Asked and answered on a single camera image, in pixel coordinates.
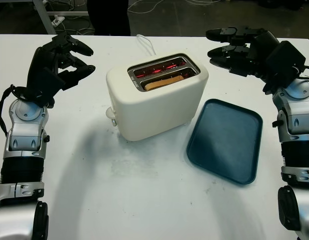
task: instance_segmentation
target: white table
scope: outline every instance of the white table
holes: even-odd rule
[[[279,221],[277,192],[281,147],[277,110],[264,83],[209,64],[207,51],[220,44],[204,37],[151,37],[157,52],[189,49],[209,79],[191,123],[138,142],[127,142],[106,117],[106,72],[148,54],[135,37],[77,36],[93,50],[81,56],[96,71],[55,96],[46,131],[43,201],[49,207],[50,240],[295,240]],[[0,99],[10,85],[25,86],[37,47],[49,35],[0,35]],[[290,39],[309,65],[309,40]],[[204,102],[217,98],[263,118],[257,176],[235,185],[192,165],[186,146]],[[3,118],[10,127],[8,107]],[[0,169],[5,137],[0,129]]]

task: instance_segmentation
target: blue tray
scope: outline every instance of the blue tray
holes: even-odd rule
[[[263,120],[218,99],[205,102],[186,152],[189,160],[239,184],[256,178]]]

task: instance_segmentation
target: black strap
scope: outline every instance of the black strap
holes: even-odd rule
[[[9,88],[7,88],[2,95],[1,101],[0,101],[0,127],[2,129],[2,131],[4,132],[4,135],[7,136],[8,132],[7,132],[7,128],[6,128],[6,124],[5,121],[3,120],[2,115],[2,111],[3,111],[3,107],[4,107],[4,101],[5,99],[10,95],[10,93],[13,91],[13,85],[11,85]]]

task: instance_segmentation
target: black trousers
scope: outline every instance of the black trousers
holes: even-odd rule
[[[130,36],[129,0],[87,0],[94,35]]]

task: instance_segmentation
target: white toaster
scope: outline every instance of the white toaster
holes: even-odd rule
[[[138,141],[189,122],[209,74],[190,53],[154,55],[111,69],[108,118],[122,136]]]

